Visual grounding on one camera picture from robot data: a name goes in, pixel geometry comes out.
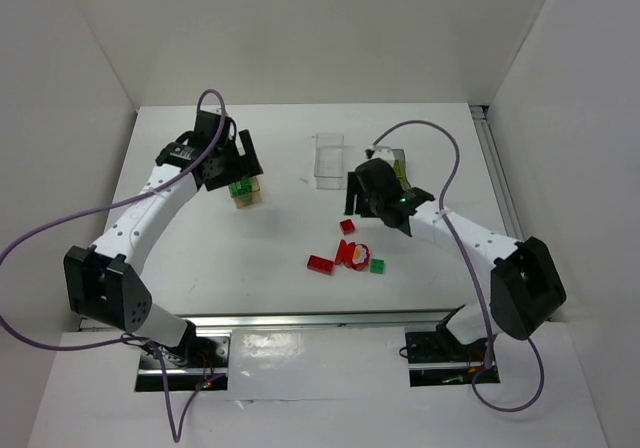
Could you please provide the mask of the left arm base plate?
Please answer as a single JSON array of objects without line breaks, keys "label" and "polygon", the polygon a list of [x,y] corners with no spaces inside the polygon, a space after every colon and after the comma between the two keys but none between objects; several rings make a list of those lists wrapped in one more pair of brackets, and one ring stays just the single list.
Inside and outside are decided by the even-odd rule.
[{"label": "left arm base plate", "polygon": [[[204,332],[202,336],[211,341],[215,350],[198,350],[194,361],[179,361],[164,347],[160,348],[170,392],[193,392],[197,387],[204,392],[228,389],[231,333],[214,330]],[[150,348],[145,347],[140,353],[134,391],[153,393],[162,392],[163,389],[161,362]]]}]

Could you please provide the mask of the red rectangular lego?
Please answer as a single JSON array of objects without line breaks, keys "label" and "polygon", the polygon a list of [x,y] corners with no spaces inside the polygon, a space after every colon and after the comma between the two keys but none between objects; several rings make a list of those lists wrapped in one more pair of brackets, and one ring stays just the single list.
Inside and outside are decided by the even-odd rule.
[{"label": "red rectangular lego", "polygon": [[307,261],[307,268],[314,272],[331,275],[334,271],[334,262],[317,255],[310,255]]}]

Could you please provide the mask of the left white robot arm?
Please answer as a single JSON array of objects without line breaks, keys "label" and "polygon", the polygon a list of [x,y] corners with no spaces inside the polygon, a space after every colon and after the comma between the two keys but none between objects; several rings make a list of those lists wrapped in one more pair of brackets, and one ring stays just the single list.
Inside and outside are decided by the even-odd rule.
[{"label": "left white robot arm", "polygon": [[262,174],[251,134],[230,117],[200,110],[193,129],[163,148],[141,191],[89,247],[73,246],[63,260],[70,308],[112,328],[148,338],[178,366],[215,355],[215,342],[194,323],[157,305],[141,279],[162,233],[200,189],[244,183]]}]

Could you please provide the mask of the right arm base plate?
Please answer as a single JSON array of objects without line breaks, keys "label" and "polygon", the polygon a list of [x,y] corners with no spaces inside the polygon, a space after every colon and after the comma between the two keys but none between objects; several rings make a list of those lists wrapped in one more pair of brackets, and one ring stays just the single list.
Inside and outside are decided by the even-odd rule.
[{"label": "right arm base plate", "polygon": [[485,367],[486,351],[486,339],[456,345],[443,341],[436,331],[409,331],[398,354],[408,363],[411,387],[434,387],[470,385],[475,376],[480,384],[498,383],[496,365]]}]

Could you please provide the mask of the red flower lego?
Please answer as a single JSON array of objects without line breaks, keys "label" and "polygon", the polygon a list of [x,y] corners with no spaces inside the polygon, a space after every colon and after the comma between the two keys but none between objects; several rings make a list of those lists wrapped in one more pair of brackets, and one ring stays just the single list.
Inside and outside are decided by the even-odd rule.
[{"label": "red flower lego", "polygon": [[343,265],[356,271],[364,270],[370,262],[371,250],[363,243],[341,240],[335,255],[334,264]]}]

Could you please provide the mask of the small red square lego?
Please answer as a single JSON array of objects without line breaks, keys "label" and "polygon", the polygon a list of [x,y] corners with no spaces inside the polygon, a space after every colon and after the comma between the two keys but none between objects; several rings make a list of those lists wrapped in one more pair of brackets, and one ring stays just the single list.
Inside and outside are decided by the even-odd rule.
[{"label": "small red square lego", "polygon": [[350,235],[356,231],[356,227],[352,220],[345,219],[339,223],[340,229],[344,235]]}]

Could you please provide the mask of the lime stepped lego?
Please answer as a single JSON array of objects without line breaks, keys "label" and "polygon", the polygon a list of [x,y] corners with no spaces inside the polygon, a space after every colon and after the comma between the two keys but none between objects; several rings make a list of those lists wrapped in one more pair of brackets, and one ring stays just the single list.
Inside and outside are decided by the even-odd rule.
[{"label": "lime stepped lego", "polygon": [[410,187],[406,173],[406,163],[403,160],[395,160],[393,164],[393,170],[396,178],[400,182],[404,190]]}]

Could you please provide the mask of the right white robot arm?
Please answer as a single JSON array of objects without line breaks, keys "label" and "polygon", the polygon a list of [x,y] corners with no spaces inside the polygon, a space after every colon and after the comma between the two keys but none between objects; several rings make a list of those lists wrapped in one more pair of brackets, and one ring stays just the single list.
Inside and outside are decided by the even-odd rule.
[{"label": "right white robot arm", "polygon": [[566,302],[543,241],[501,235],[456,214],[434,195],[404,187],[383,159],[372,158],[349,173],[345,212],[378,218],[458,257],[471,270],[479,299],[438,324],[437,335],[446,347],[471,345],[501,333],[525,340]]}]

